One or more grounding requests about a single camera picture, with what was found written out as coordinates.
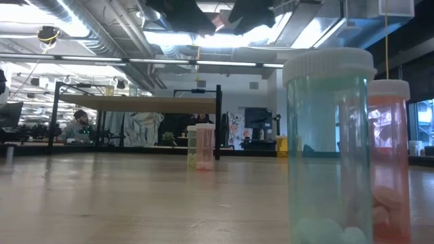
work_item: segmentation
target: wall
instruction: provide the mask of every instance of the wall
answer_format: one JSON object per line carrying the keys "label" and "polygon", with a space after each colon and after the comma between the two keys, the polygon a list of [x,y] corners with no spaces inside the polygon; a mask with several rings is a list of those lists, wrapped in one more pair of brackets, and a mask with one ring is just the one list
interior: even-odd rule
{"label": "wall", "polygon": [[[288,134],[288,110],[286,100],[286,88],[283,86],[282,70],[276,70],[269,77],[267,81],[267,108],[273,113],[273,117],[281,116],[280,120],[280,134]],[[275,138],[277,135],[277,124],[273,122],[273,134]]]}
{"label": "wall", "polygon": [[[160,74],[161,79],[167,85],[167,89],[155,90],[155,96],[173,97],[174,89],[195,89],[197,77],[196,74],[184,74],[177,76],[175,74]],[[260,75],[226,75],[220,74],[200,74],[201,80],[207,81],[207,90],[215,90],[216,85],[222,86],[222,112],[238,113],[239,108],[245,107],[267,107],[267,81],[262,80]],[[250,82],[259,82],[258,90],[250,90]],[[213,98],[211,93],[192,94],[186,92],[182,95],[185,98]]]}

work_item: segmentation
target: yellow trash can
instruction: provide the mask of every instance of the yellow trash can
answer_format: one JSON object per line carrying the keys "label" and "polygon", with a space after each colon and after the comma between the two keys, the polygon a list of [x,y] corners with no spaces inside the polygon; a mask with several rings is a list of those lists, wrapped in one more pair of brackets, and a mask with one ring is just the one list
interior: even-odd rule
{"label": "yellow trash can", "polygon": [[277,157],[287,158],[288,157],[288,137],[287,136],[276,136],[277,141]]}

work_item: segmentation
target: desk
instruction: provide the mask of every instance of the desk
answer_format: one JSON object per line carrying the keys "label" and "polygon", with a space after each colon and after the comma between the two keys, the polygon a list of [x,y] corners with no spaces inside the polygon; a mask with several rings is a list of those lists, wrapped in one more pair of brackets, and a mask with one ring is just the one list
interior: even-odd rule
{"label": "desk", "polygon": [[268,150],[276,151],[275,140],[244,140],[241,143],[244,150]]}
{"label": "desk", "polygon": [[[60,94],[61,87],[69,87],[79,90],[85,95]],[[100,131],[104,129],[102,116],[106,111],[113,112],[151,112],[151,113],[208,113],[216,115],[215,158],[220,159],[220,122],[222,117],[222,88],[216,86],[216,98],[158,98],[158,97],[127,97],[127,96],[95,96],[82,88],[89,88],[90,84],[65,84],[56,83],[48,153],[52,153],[56,118],[59,101],[77,104],[98,111],[96,122],[95,147],[100,143]]]}
{"label": "desk", "polygon": [[[48,146],[48,142],[6,142],[17,146]],[[64,146],[63,143],[53,143],[54,146]]]}

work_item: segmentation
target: ceiling light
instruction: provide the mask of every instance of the ceiling light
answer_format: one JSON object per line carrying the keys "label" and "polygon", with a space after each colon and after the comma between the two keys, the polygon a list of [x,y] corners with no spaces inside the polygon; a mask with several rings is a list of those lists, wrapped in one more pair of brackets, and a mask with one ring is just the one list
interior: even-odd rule
{"label": "ceiling light", "polygon": [[213,36],[198,37],[195,40],[195,45],[199,47],[214,47],[214,48],[234,48],[247,47],[250,41],[243,36],[215,34]]}
{"label": "ceiling light", "polygon": [[197,45],[199,47],[235,48],[247,47],[250,43],[274,43],[288,23],[292,13],[281,14],[275,18],[276,24],[269,28],[265,25],[257,26],[244,35],[230,35],[216,33],[192,40],[187,33],[162,33],[144,31],[149,43],[156,45]]}
{"label": "ceiling light", "polygon": [[288,21],[290,21],[292,12],[288,12],[284,15],[276,17],[276,24],[272,27],[273,32],[269,36],[267,44],[275,43],[277,38],[279,38],[280,33],[282,33]]}
{"label": "ceiling light", "polygon": [[0,58],[28,58],[33,60],[53,60],[53,55],[38,55],[38,54],[0,54]]}
{"label": "ceiling light", "polygon": [[320,45],[328,39],[333,33],[335,33],[339,27],[344,23],[343,21],[338,22],[333,29],[332,26],[336,23],[337,19],[326,19],[326,18],[314,18],[306,28],[300,33],[297,40],[292,44],[291,48],[310,48],[318,47],[320,39]]}
{"label": "ceiling light", "polygon": [[284,64],[264,64],[264,68],[283,68]]}
{"label": "ceiling light", "polygon": [[93,62],[122,62],[121,58],[62,56],[62,59],[64,59],[64,60],[93,61]]}
{"label": "ceiling light", "polygon": [[108,62],[95,62],[95,65],[98,66],[127,66],[127,64],[124,63],[108,63]]}
{"label": "ceiling light", "polygon": [[191,36],[186,33],[154,33],[144,31],[149,43],[156,45],[192,45]]}
{"label": "ceiling light", "polygon": [[54,24],[57,18],[52,15],[45,14],[43,11],[34,5],[14,5],[0,4],[0,21],[1,22],[20,22],[32,24],[38,23]]}
{"label": "ceiling light", "polygon": [[318,40],[313,47],[318,48],[324,41],[329,39],[343,24],[345,24],[346,20],[342,19],[338,22],[336,26],[334,26],[327,34],[325,34],[320,40]]}
{"label": "ceiling light", "polygon": [[64,1],[57,0],[57,3],[60,4],[71,17],[71,21],[68,24],[61,20],[58,20],[57,23],[59,24],[60,28],[72,37],[88,36],[90,34],[90,30],[87,28],[86,25],[84,25],[83,21],[80,20],[76,14],[74,14],[70,7],[66,3],[64,3]]}
{"label": "ceiling light", "polygon": [[250,62],[221,62],[221,61],[197,61],[197,64],[204,65],[222,65],[222,66],[244,66],[244,67],[255,67],[256,63]]}
{"label": "ceiling light", "polygon": [[146,58],[132,58],[130,62],[143,62],[143,63],[151,63],[151,64],[189,64],[188,60],[151,60]]}

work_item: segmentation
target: table surface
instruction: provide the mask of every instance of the table surface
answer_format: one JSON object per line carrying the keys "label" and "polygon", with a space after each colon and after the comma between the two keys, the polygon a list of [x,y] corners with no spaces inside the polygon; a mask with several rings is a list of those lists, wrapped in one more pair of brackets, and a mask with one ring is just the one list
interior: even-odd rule
{"label": "table surface", "polygon": [[[1,244],[288,244],[288,160],[16,157],[0,175]],[[413,243],[434,243],[434,170],[410,168]]]}
{"label": "table surface", "polygon": [[60,95],[60,100],[86,108],[117,112],[216,113],[213,98],[158,98],[128,96]]}

